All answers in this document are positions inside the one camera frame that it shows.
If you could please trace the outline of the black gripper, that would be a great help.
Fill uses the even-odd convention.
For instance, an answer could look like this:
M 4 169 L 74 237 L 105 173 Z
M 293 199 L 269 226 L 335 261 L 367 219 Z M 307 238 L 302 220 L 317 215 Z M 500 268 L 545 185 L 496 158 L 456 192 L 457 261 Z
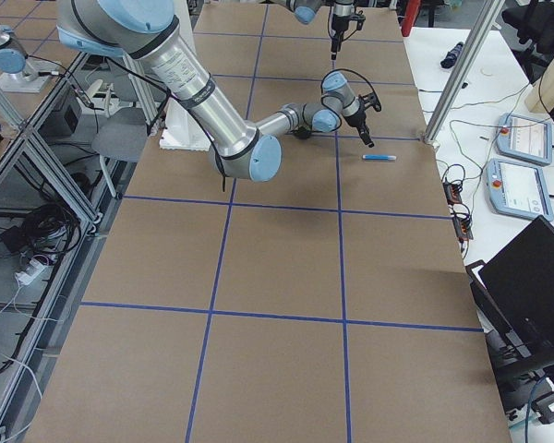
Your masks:
M 331 60 L 337 58 L 340 52 L 344 34 L 348 31 L 350 23 L 356 23 L 356 29 L 361 30 L 366 20 L 362 11 L 357 9 L 356 4 L 328 4 L 329 14 L 329 36 L 331 38 Z
M 367 147 L 373 148 L 374 141 L 367 126 L 368 109 L 373 109 L 375 112 L 381 111 L 381 103 L 376 92 L 354 97 L 350 104 L 344 106 L 342 115 L 346 124 L 357 130 L 362 142 Z

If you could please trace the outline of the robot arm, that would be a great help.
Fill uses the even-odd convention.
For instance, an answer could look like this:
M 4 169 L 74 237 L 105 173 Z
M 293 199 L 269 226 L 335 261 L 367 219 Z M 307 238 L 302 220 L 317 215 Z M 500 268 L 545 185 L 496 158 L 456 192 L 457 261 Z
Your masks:
M 270 1 L 270 4 L 285 8 L 304 25 L 310 24 L 322 8 L 327 8 L 327 34 L 331 40 L 332 61 L 337 59 L 343 43 L 363 29 L 366 20 L 364 13 L 357 9 L 357 1 L 277 0 Z
M 211 163 L 224 177 L 271 180 L 282 161 L 278 137 L 301 129 L 330 133 L 348 124 L 365 145 L 374 145 L 366 111 L 380 111 L 379 97 L 356 94 L 342 69 L 324 76 L 318 103 L 289 103 L 257 123 L 244 119 L 181 37 L 171 1 L 60 1 L 57 29 L 72 49 L 126 54 L 150 67 L 208 134 Z

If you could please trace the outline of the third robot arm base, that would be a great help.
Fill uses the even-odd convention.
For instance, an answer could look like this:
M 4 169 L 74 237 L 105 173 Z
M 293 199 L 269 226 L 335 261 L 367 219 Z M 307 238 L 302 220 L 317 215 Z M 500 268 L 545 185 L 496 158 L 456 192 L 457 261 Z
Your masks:
M 39 93 L 48 81 L 29 61 L 14 31 L 5 26 L 0 26 L 0 71 L 0 89 L 5 92 Z

